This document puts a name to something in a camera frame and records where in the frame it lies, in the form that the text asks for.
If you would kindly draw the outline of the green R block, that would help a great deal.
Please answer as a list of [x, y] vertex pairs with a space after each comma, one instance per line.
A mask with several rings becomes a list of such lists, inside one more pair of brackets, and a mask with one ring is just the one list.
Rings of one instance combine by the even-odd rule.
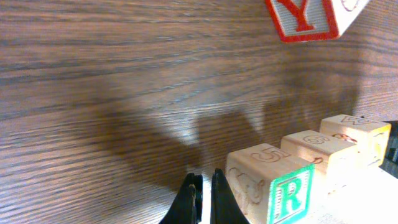
[[269, 144], [230, 152], [226, 178], [250, 223], [295, 223], [307, 216], [314, 165]]

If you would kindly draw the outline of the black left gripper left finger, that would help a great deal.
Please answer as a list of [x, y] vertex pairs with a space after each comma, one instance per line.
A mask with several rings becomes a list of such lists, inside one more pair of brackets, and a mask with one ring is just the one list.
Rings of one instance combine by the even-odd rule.
[[202, 208], [203, 176], [189, 173], [159, 224], [198, 224]]

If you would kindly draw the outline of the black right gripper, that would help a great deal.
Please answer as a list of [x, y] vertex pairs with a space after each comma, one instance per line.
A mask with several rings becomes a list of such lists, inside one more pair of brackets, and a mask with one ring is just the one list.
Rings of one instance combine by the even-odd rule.
[[398, 178], [398, 167], [397, 167], [397, 154], [398, 154], [398, 138], [397, 138], [397, 120], [388, 121], [392, 124], [391, 132], [389, 135], [386, 154], [384, 161], [380, 166], [381, 169], [389, 173], [390, 175]]

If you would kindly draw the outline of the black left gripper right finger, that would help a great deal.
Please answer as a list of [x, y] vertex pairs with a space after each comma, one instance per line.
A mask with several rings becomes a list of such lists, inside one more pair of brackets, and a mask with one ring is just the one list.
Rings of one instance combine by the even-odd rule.
[[249, 224], [240, 210], [221, 169], [215, 169], [211, 181], [211, 224]]

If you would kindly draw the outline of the yellow S block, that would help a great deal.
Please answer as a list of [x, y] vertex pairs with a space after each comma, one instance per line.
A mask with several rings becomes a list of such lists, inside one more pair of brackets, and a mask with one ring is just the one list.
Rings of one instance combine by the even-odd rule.
[[280, 146], [315, 166], [313, 185], [323, 194], [348, 185], [358, 171], [358, 148], [352, 142], [306, 130], [284, 136]]

